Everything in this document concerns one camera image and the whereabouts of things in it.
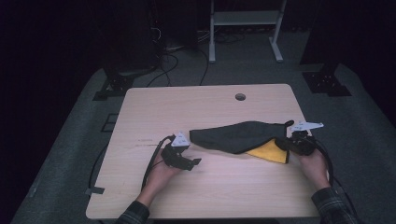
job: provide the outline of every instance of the hand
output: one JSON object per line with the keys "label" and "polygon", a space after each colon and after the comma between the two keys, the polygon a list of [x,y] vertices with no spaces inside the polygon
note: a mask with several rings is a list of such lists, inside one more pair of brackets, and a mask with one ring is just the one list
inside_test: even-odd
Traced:
{"label": "hand", "polygon": [[154,200],[155,196],[164,189],[173,176],[180,173],[180,169],[175,167],[169,167],[163,162],[161,156],[162,149],[158,152],[157,157],[154,160],[153,167],[148,175],[146,186],[143,187],[139,196],[136,198],[137,201],[149,207]]}
{"label": "hand", "polygon": [[317,149],[309,156],[297,158],[302,165],[303,173],[314,184],[316,190],[329,188],[331,185],[327,178],[327,165],[324,156]]}

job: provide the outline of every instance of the plaid sleeve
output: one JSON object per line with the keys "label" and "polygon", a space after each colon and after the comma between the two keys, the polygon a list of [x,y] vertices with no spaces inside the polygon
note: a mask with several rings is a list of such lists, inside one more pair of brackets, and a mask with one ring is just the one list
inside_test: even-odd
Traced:
{"label": "plaid sleeve", "polygon": [[312,196],[312,201],[320,214],[320,223],[359,223],[332,188],[320,189]]}
{"label": "plaid sleeve", "polygon": [[140,224],[146,223],[149,217],[149,209],[138,201],[129,205],[124,213],[117,219],[116,224]]}

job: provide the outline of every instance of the dark background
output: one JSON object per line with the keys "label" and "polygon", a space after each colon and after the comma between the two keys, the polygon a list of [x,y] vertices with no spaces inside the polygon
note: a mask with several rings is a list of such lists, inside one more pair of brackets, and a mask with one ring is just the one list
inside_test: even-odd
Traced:
{"label": "dark background", "polygon": [[[91,75],[110,61],[130,68],[156,65],[159,49],[149,24],[193,45],[191,30],[208,28],[209,2],[1,1],[1,222],[12,219]],[[217,8],[278,4],[219,0]],[[302,63],[323,63],[337,49],[340,63],[359,75],[396,124],[394,11],[386,0],[289,1],[282,29],[312,28]],[[176,29],[176,22],[185,29]]]}

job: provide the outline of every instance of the wrist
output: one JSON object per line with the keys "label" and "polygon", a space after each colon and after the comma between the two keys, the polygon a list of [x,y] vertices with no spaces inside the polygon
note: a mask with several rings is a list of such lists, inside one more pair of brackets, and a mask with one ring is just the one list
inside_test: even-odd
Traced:
{"label": "wrist", "polygon": [[145,205],[146,207],[149,207],[152,201],[154,201],[156,194],[157,192],[155,190],[144,187],[140,192],[139,196],[137,196],[136,200]]}
{"label": "wrist", "polygon": [[330,185],[330,183],[329,183],[329,181],[327,179],[315,182],[314,186],[315,186],[316,190],[326,189],[326,188],[330,188],[331,187],[331,185]]}

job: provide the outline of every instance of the table top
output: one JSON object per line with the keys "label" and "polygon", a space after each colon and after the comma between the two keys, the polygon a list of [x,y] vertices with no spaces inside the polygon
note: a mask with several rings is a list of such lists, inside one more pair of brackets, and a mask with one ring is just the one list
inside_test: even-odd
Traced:
{"label": "table top", "polygon": [[[235,99],[242,93],[243,101]],[[137,197],[149,160],[172,133],[257,120],[304,120],[287,84],[130,89],[125,95],[95,186],[88,218],[117,218]],[[150,207],[151,218],[317,217],[314,188],[292,155],[288,164],[233,155],[191,144],[202,158],[172,179]]]}

